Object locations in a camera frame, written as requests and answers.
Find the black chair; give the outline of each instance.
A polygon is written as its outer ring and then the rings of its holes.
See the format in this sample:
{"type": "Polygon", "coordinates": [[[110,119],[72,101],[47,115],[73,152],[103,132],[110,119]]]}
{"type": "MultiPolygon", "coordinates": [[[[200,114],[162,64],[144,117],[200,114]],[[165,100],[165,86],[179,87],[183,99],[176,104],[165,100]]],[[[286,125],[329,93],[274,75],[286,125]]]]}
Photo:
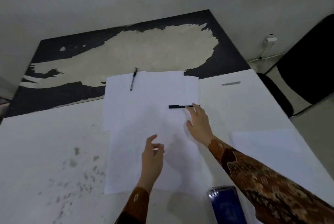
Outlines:
{"type": "Polygon", "coordinates": [[[334,14],[325,17],[259,78],[288,117],[309,110],[334,92],[334,14]],[[266,75],[277,67],[286,84],[311,105],[298,113],[266,75]]]}

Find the floor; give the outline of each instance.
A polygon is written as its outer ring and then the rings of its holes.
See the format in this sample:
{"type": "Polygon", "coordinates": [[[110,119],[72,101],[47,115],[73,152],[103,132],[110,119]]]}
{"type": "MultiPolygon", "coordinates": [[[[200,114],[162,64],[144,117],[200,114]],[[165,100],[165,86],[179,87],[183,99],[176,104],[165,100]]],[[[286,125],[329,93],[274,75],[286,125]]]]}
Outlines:
{"type": "MultiPolygon", "coordinates": [[[[254,61],[250,66],[257,72],[267,71],[281,56],[261,61],[254,61]]],[[[281,78],[278,70],[274,68],[268,76],[277,84],[286,95],[296,112],[305,108],[309,103],[296,94],[281,78]]],[[[292,123],[304,137],[319,161],[334,179],[334,97],[322,102],[315,108],[294,118],[292,123]]]]}

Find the brown patterned sleeve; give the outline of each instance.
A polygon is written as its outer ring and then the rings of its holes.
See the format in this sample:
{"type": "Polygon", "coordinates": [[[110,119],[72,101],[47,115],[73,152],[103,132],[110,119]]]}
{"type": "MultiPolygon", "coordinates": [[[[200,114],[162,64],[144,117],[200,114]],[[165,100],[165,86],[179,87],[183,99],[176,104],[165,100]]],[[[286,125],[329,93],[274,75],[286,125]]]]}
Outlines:
{"type": "Polygon", "coordinates": [[[146,223],[149,199],[150,196],[145,189],[141,187],[134,188],[115,224],[146,223]]]}
{"type": "Polygon", "coordinates": [[[208,148],[264,224],[334,223],[334,208],[290,179],[217,138],[208,148]]]}

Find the hand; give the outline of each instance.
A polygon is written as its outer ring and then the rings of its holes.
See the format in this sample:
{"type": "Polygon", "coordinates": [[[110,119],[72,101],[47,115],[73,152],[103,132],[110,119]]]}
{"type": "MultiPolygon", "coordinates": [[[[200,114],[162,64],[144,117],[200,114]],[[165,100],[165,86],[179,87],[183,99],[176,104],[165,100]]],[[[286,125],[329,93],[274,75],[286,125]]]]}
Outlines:
{"type": "Polygon", "coordinates": [[[190,112],[192,120],[192,123],[189,120],[187,121],[187,128],[195,140],[208,147],[210,141],[216,138],[212,133],[209,118],[205,114],[205,110],[203,110],[199,105],[194,103],[192,105],[194,106],[194,109],[186,107],[186,109],[190,112]]]}
{"type": "Polygon", "coordinates": [[[157,135],[155,134],[146,140],[146,146],[142,153],[142,174],[137,184],[137,186],[144,188],[148,193],[151,192],[164,163],[164,145],[152,143],[156,137],[157,135]]]}

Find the chair backrest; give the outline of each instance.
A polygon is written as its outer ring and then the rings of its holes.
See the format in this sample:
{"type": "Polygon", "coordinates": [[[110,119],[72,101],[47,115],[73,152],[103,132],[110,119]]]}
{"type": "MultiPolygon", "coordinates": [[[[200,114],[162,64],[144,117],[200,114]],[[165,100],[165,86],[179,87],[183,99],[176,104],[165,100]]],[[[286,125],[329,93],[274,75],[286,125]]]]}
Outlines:
{"type": "Polygon", "coordinates": [[[334,92],[334,14],[311,29],[276,64],[282,78],[311,104],[334,92]]]}

